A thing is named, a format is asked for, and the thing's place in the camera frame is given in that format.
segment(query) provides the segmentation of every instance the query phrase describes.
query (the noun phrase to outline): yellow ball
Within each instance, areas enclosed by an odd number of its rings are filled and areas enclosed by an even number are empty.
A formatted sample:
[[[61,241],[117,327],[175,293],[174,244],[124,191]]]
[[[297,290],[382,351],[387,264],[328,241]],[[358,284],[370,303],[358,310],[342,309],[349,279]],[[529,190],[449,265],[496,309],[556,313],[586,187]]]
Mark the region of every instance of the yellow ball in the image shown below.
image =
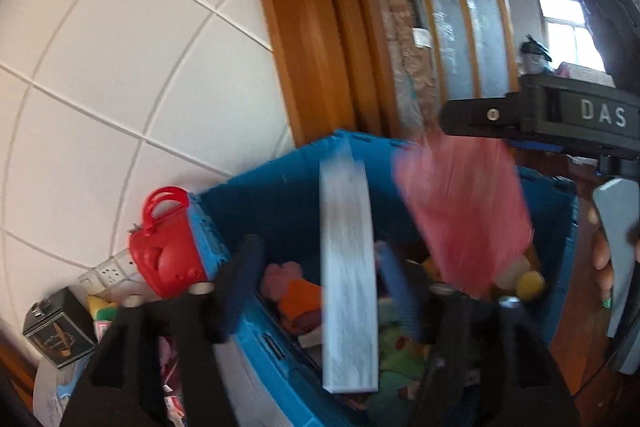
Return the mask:
[[[545,279],[540,272],[530,271],[524,273],[516,284],[516,296],[524,302],[529,302],[539,297],[545,290]]]

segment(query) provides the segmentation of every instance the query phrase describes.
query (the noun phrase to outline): person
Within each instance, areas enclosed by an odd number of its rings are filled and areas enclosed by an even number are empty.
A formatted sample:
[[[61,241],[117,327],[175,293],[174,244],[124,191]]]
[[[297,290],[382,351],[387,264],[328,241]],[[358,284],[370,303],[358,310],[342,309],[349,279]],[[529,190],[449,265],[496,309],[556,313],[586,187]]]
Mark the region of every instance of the person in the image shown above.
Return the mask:
[[[600,219],[596,209],[592,206],[587,212],[587,220],[598,227],[593,234],[593,247],[591,249],[593,266],[597,270],[596,281],[602,292],[602,304],[611,306],[611,289],[613,288],[613,266],[611,265],[611,250],[600,225]],[[636,261],[640,263],[640,241],[636,243]]]

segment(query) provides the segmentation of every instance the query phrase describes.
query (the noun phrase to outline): pink object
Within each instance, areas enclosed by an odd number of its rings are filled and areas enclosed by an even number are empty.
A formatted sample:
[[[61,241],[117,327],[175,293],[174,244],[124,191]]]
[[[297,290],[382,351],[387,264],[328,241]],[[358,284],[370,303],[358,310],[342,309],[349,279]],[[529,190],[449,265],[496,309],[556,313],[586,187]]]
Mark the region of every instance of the pink object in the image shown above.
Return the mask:
[[[445,282],[486,295],[533,230],[516,166],[495,139],[433,133],[396,158],[395,179]]]
[[[289,284],[302,279],[302,266],[293,261],[283,264],[271,263],[264,270],[260,293],[274,302],[280,302],[289,291]]]

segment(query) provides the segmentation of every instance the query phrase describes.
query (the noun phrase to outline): electrical outlet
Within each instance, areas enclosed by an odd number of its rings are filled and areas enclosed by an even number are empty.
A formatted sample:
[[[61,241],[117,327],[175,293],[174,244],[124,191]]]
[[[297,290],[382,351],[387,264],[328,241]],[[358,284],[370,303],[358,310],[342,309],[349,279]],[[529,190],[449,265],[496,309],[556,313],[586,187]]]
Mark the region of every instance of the electrical outlet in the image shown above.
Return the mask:
[[[82,274],[78,278],[78,282],[89,295],[98,295],[107,289],[95,270],[89,270],[87,273]]]
[[[124,281],[127,277],[124,275],[124,271],[115,260],[110,259],[95,267],[98,272],[98,276],[102,280],[107,288],[111,288],[116,284]]]
[[[129,253],[128,248],[125,248],[125,250],[118,252],[116,255],[113,256],[113,258],[116,261],[116,263],[120,265],[127,279],[131,279],[132,277],[138,274],[138,267],[136,266],[136,263],[133,261],[133,258],[131,257],[131,254]]]

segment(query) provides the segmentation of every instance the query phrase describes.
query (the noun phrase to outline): blue storage bin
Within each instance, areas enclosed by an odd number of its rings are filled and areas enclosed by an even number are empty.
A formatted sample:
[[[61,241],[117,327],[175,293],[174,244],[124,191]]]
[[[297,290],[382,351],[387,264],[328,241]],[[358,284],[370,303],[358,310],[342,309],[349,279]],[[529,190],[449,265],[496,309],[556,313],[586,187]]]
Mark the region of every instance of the blue storage bin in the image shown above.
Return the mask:
[[[257,233],[268,263],[297,261],[305,278],[320,283],[319,166],[342,140],[364,162],[374,238],[395,243],[421,241],[392,180],[391,161],[403,142],[338,131],[198,195],[188,210],[201,254],[221,261],[242,238]],[[534,245],[549,290],[530,306],[546,342],[553,337],[564,305],[574,259],[577,200],[574,184],[520,168],[534,226]],[[294,426],[367,425],[340,397],[322,389],[320,368],[292,341],[256,294],[246,306],[236,335],[271,396]]]

